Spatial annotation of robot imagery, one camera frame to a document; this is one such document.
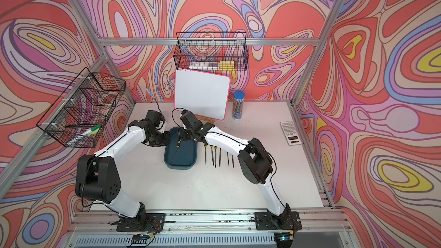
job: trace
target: ventilation grille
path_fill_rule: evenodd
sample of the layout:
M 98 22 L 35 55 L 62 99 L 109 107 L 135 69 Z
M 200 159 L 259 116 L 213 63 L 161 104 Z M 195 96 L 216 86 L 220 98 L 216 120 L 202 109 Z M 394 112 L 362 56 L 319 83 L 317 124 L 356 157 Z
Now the ventilation grille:
M 126 247 L 131 236 L 87 235 L 78 236 L 75 247 Z M 145 240 L 135 241 L 132 247 L 144 247 Z M 273 234 L 157 234 L 149 246 L 175 245 L 275 245 Z

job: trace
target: psychedelic wallpaper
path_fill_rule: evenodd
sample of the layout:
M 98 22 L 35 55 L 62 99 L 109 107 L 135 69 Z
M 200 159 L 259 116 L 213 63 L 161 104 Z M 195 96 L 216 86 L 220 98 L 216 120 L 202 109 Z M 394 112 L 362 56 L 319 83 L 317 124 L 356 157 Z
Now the psychedelic wallpaper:
M 177 31 L 236 31 L 318 37 L 334 0 L 81 0 L 101 37 L 175 37 Z
M 245 31 L 248 37 L 318 37 L 334 0 L 81 0 L 101 37 L 175 37 L 178 31 Z M 135 101 L 174 99 L 172 46 L 107 50 Z M 225 73 L 247 100 L 289 100 L 312 47 L 249 47 L 249 70 Z
M 441 247 L 441 0 L 347 0 L 296 102 L 363 247 Z
M 0 47 L 2 172 L 47 108 L 98 53 L 67 0 L 1 0 Z M 96 149 L 119 135 L 129 112 L 123 97 Z M 81 210 L 74 193 L 76 161 L 88 152 L 46 141 L 0 200 L 0 247 L 58 243 Z
M 135 101 L 173 101 L 173 46 L 110 46 L 107 51 Z M 262 46 L 262 56 L 249 57 L 246 71 L 223 71 L 231 79 L 230 93 L 245 91 L 247 100 L 290 100 L 312 52 L 312 46 Z

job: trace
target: black cable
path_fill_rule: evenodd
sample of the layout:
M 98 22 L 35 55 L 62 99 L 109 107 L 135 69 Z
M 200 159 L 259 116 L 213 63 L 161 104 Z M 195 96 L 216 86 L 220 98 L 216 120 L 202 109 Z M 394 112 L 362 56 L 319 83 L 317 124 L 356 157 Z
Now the black cable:
M 230 136 L 227 136 L 227 135 L 222 134 L 222 133 L 211 132 L 211 131 L 208 131 L 207 133 L 219 134 L 219 135 L 225 136 L 225 137 L 227 137 L 227 138 L 230 138 L 231 140 L 233 140 L 233 141 L 235 141 L 235 142 L 237 142 L 237 143 L 239 143 L 239 144 L 241 144 L 241 145 L 247 146 L 246 144 L 243 144 L 243 143 L 239 142 L 238 140 L 235 140 L 235 139 L 231 138 Z M 271 159 L 273 160 L 273 162 L 274 162 L 274 166 L 275 166 L 275 169 L 274 169 L 274 173 L 271 174 L 271 178 L 269 179 L 269 182 L 270 182 L 270 184 L 271 184 L 271 188 L 273 189 L 273 192 L 274 192 L 274 194 L 276 195 L 277 199 L 279 200 L 280 204 L 282 204 L 282 206 L 285 208 L 285 210 L 288 211 L 288 209 L 286 208 L 286 206 L 282 203 L 282 201 L 280 201 L 280 198 L 279 198 L 279 196 L 277 195 L 276 191 L 274 190 L 274 186 L 273 186 L 273 176 L 274 176 L 274 175 L 276 174 L 276 172 L 277 172 L 277 163 L 276 163 L 276 160 L 275 160 L 274 157 L 271 155 L 271 153 L 267 152 L 267 151 L 264 150 L 263 148 L 260 148 L 260 147 L 257 147 L 257 146 L 251 145 L 251 144 L 248 144 L 248 146 L 255 147 L 255 148 L 257 148 L 257 149 L 260 149 L 260 150 L 262 150 L 262 151 L 268 153 L 268 155 L 269 155 L 269 156 L 271 157 Z M 288 211 L 288 212 L 289 212 L 289 215 L 291 216 L 292 229 L 294 230 L 294 218 L 292 218 L 291 211 Z
M 83 206 L 83 208 L 86 208 L 86 207 L 90 207 L 90 206 L 92 206 L 92 205 L 95 205 L 95 204 L 100 204 L 100 205 L 104 205 L 104 203 L 100 203 L 100 202 L 93 202 L 92 204 L 89 204 L 89 205 L 85 205 L 85 206 L 84 206 L 84 201 L 83 201 L 83 197 L 81 197 L 81 205 Z
M 270 225 L 267 225 L 267 224 L 265 224 L 261 219 L 258 219 L 258 218 L 255 218 L 255 217 L 251 217 L 250 218 L 250 221 L 251 222 L 256 222 L 256 221 L 259 221 L 260 223 L 262 223 L 265 227 L 267 227 L 267 228 L 271 228 L 272 226 L 270 226 Z
M 183 109 L 183 110 L 186 110 L 186 109 L 185 109 L 185 108 L 182 108 L 182 107 L 177 107 L 177 108 L 175 108 L 175 109 L 172 110 L 172 119 L 173 119 L 173 122 L 175 122 L 175 124 L 176 124 L 178 127 L 181 127 L 178 123 L 176 123 L 175 118 L 173 117 L 173 112 L 174 112 L 175 110 L 177 110 L 177 109 Z
M 152 244 L 152 242 L 153 242 L 153 240 L 155 240 L 155 238 L 156 238 L 156 234 L 153 235 L 152 240 L 151 240 L 146 246 L 144 246 L 144 248 L 146 248 L 147 246 L 149 246 L 150 244 Z
M 155 97 L 153 97 L 153 99 L 155 99 L 156 105 L 158 106 L 158 110 L 159 110 L 159 112 L 161 113 L 162 117 L 164 117 L 164 115 L 162 114 L 161 108 L 159 108 L 159 103 L 158 103 L 158 101 L 156 100 Z
M 161 130 L 161 129 L 164 127 L 164 124 L 165 124 L 165 117 L 162 115 L 162 118 L 164 118 L 164 121 L 161 119 L 161 121 L 162 121 L 162 126 L 161 126 L 160 128 L 158 128 L 157 130 Z

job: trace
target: blue lid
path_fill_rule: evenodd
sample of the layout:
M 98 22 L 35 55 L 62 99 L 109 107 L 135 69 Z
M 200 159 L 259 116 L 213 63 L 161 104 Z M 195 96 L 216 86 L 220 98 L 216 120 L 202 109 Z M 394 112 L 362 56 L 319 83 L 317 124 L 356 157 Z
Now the blue lid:
M 235 92 L 234 92 L 234 98 L 235 98 L 236 100 L 243 100 L 243 99 L 245 99 L 245 92 L 240 91 L 240 90 L 235 91 Z

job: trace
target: mounting plate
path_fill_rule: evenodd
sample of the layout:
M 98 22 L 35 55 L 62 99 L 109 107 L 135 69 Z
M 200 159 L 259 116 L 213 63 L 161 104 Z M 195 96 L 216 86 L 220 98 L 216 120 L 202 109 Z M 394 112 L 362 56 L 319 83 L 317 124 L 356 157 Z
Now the mounting plate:
M 302 223 L 300 221 L 299 212 L 292 211 L 291 215 L 289 216 L 289 219 L 284 222 L 282 228 L 276 228 L 275 226 L 273 226 L 273 223 L 271 222 L 271 217 L 273 216 L 271 213 L 269 213 L 267 211 L 266 212 L 255 212 L 254 217 L 256 218 L 256 229 L 257 229 L 257 231 L 260 231 L 260 230 L 292 230 L 294 232 L 301 230 Z
M 164 219 L 165 214 L 164 213 L 146 213 L 146 222 L 147 225 L 145 228 L 138 230 L 134 229 L 130 221 L 120 219 L 118 222 L 118 227 L 116 229 L 117 232 L 139 232 L 139 231 L 150 231 L 150 230 L 157 230 L 157 232 L 162 231 L 162 228 L 164 227 Z
M 150 142 L 147 144 L 150 147 L 164 147 L 167 146 L 170 142 L 170 132 L 166 131 L 162 134 L 162 142 L 159 144 L 151 144 Z

